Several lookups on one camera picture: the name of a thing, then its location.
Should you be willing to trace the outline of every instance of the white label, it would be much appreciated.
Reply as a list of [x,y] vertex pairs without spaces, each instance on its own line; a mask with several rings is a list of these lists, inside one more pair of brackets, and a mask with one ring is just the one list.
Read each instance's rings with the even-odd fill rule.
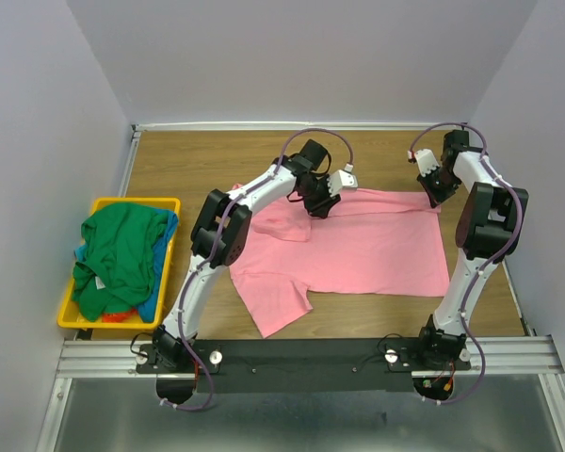
[[94,281],[96,281],[97,290],[101,290],[106,287],[105,283],[98,276],[94,278]]

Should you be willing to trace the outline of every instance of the pink shirt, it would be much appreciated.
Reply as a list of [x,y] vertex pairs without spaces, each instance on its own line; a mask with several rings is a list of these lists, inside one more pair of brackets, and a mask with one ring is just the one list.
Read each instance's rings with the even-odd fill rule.
[[440,208],[425,193],[344,192],[326,219],[278,200],[251,220],[231,267],[264,337],[312,310],[307,291],[443,296],[448,288]]

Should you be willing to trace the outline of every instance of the white wall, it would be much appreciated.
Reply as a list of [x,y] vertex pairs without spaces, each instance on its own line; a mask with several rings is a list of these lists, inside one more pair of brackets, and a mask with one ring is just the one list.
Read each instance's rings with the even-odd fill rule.
[[128,118],[468,120],[535,0],[68,0]]
[[565,366],[565,0],[541,0],[472,124],[494,165],[530,202],[508,260],[525,317],[552,333]]
[[0,451],[35,450],[79,226],[129,138],[65,1],[0,2]]

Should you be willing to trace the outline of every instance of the wooden table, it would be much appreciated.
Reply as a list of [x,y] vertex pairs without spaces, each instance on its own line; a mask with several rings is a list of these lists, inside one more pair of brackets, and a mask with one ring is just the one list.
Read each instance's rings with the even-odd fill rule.
[[[413,131],[346,131],[343,135],[355,151],[355,170],[360,186],[387,191],[421,191],[417,169],[407,163],[406,151],[416,135]],[[444,132],[424,137],[419,147],[439,155]],[[229,190],[264,172],[278,155],[290,132],[144,132],[130,178],[128,196],[172,196],[182,201],[170,273],[166,305],[175,301],[188,268],[190,230],[207,193],[214,188]],[[336,137],[310,134],[298,137],[287,154],[298,152],[312,137],[332,154],[332,170],[342,168],[347,150]],[[440,215],[442,236],[450,276],[458,250],[454,232],[467,192],[461,189],[444,203]],[[309,293],[314,306],[309,314],[271,337],[333,338],[380,337],[390,332],[416,335],[440,298],[384,295],[339,295]],[[477,335],[523,335],[505,273],[499,267],[491,276],[472,319]],[[112,333],[95,332],[95,337]],[[236,294],[228,271],[219,279],[202,316],[200,337],[218,339],[260,338],[245,305]]]

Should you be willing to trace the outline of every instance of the yellow bin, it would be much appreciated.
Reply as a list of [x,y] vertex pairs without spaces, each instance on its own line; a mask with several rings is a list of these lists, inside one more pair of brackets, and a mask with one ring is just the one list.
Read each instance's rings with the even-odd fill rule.
[[[115,202],[135,202],[137,204],[150,205],[159,209],[167,209],[176,213],[180,218],[180,200],[177,198],[99,198],[94,202],[90,214],[101,210],[103,207]],[[58,313],[58,325],[63,328],[76,329],[106,329],[106,330],[153,330],[161,323],[163,315],[163,300],[166,296],[166,287],[168,286],[168,278],[170,275],[171,255],[173,253],[173,245],[176,234],[173,235],[168,243],[166,251],[166,259],[163,263],[163,274],[161,276],[161,284],[159,285],[159,295],[157,297],[157,307],[155,310],[153,323],[144,323],[138,314],[131,315],[122,322],[103,322],[101,319],[96,322],[90,322],[85,319],[79,312],[79,307],[72,300],[73,288],[75,281],[73,277],[69,281],[65,298],[61,304]]]

